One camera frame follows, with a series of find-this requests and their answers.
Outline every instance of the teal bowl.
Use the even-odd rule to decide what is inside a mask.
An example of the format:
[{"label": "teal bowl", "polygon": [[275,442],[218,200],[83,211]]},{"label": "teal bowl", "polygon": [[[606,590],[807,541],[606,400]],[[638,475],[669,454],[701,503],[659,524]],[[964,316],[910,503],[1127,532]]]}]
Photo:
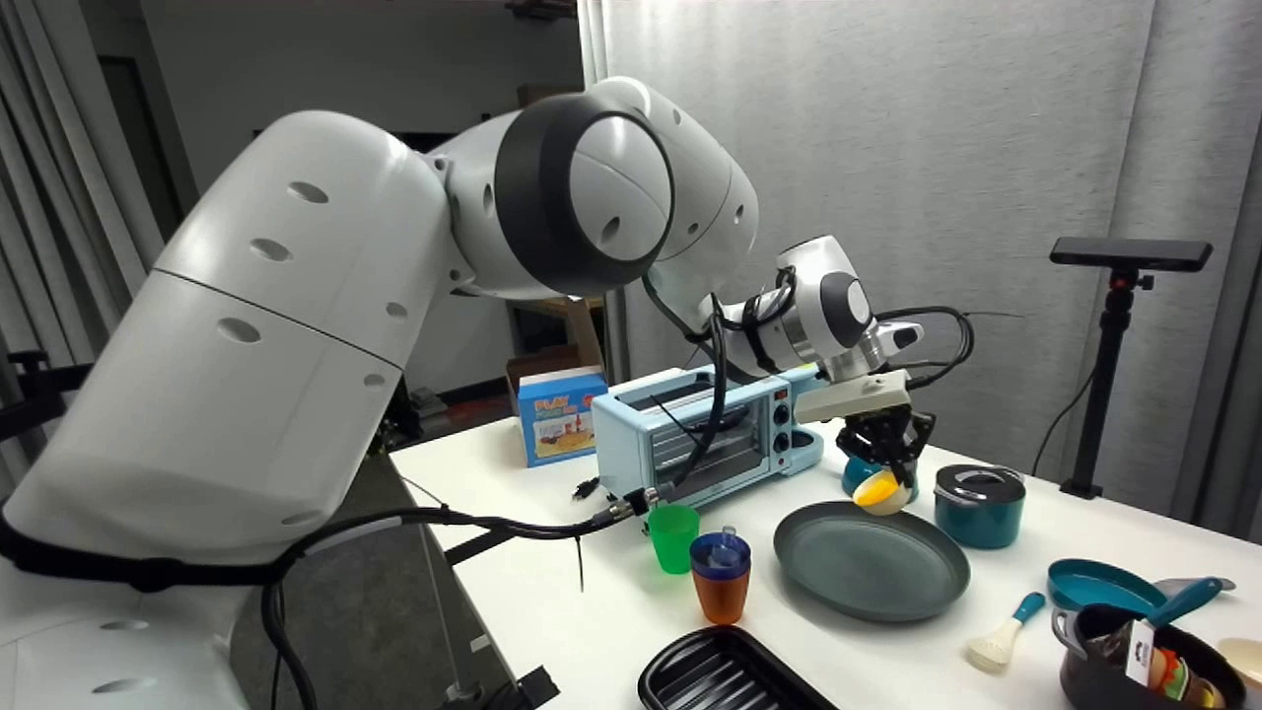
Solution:
[{"label": "teal bowl", "polygon": [[943,467],[933,520],[964,549],[1011,549],[1020,532],[1027,487],[995,467]]}]

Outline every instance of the orange object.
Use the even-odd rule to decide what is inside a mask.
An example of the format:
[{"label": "orange object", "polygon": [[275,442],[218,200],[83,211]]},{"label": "orange object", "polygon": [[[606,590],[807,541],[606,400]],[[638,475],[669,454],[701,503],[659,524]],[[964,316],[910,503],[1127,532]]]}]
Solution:
[{"label": "orange object", "polygon": [[738,623],[751,592],[751,545],[727,528],[698,536],[690,558],[701,616],[714,628]]},{"label": "orange object", "polygon": [[745,592],[751,592],[751,573],[734,575],[734,580],[710,580],[710,575],[694,575],[698,600],[701,600],[701,616],[714,628],[731,628],[745,616]]}]

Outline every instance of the gray curtain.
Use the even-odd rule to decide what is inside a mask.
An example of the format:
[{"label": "gray curtain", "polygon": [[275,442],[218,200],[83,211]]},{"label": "gray curtain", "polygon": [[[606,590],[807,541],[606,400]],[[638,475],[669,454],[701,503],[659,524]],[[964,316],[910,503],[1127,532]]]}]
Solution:
[{"label": "gray curtain", "polygon": [[[611,77],[690,107],[763,189],[774,254],[841,233],[876,310],[958,303],[979,354],[918,395],[939,446],[1029,471],[1092,369],[1106,274],[1050,264],[1073,237],[1198,237],[1198,277],[1136,296],[1102,449],[1110,498],[1167,512],[1262,107],[1255,0],[603,0]],[[632,373],[684,362],[632,296]],[[1040,475],[1065,479],[1077,424]]]},{"label": "gray curtain", "polygon": [[163,248],[80,0],[0,0],[0,335],[89,362]]},{"label": "gray curtain", "polygon": [[1227,262],[1198,417],[1186,438],[1174,512],[1262,541],[1262,143]]}]

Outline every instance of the box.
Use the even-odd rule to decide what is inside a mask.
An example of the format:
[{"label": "box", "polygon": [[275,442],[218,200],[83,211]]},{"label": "box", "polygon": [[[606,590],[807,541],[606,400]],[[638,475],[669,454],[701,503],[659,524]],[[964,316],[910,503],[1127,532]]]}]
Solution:
[{"label": "box", "polygon": [[529,467],[582,458],[594,449],[590,400],[606,385],[599,369],[543,373],[522,378],[517,424]]}]

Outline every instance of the dark gray plate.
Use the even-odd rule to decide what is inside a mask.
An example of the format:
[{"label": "dark gray plate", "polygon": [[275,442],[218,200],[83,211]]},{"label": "dark gray plate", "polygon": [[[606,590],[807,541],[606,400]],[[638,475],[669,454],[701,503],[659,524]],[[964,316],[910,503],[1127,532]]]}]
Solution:
[{"label": "dark gray plate", "polygon": [[781,520],[778,558],[791,590],[868,623],[923,623],[972,584],[964,549],[918,517],[870,517],[847,503]]}]

